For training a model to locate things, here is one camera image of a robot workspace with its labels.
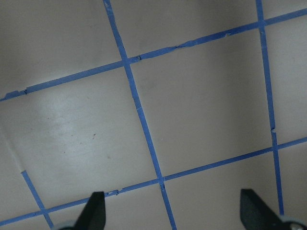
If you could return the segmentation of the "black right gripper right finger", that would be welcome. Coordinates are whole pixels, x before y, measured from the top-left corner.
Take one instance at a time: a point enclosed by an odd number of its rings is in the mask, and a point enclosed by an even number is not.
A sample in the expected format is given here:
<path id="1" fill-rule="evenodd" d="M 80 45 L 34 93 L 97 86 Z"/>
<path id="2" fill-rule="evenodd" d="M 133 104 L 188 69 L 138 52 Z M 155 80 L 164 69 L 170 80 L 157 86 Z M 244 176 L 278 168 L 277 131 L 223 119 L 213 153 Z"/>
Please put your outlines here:
<path id="1" fill-rule="evenodd" d="M 240 191 L 240 220 L 246 230 L 289 229 L 252 189 Z"/>

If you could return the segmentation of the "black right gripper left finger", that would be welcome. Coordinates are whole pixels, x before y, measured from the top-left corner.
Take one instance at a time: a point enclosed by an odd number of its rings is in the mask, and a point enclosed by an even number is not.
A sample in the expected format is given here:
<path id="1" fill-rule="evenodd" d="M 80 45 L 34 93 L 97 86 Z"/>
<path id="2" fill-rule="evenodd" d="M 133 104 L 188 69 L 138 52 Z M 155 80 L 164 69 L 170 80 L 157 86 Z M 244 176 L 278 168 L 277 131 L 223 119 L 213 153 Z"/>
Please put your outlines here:
<path id="1" fill-rule="evenodd" d="M 106 205 L 104 192 L 93 192 L 80 216 L 74 230 L 103 230 L 106 225 Z"/>

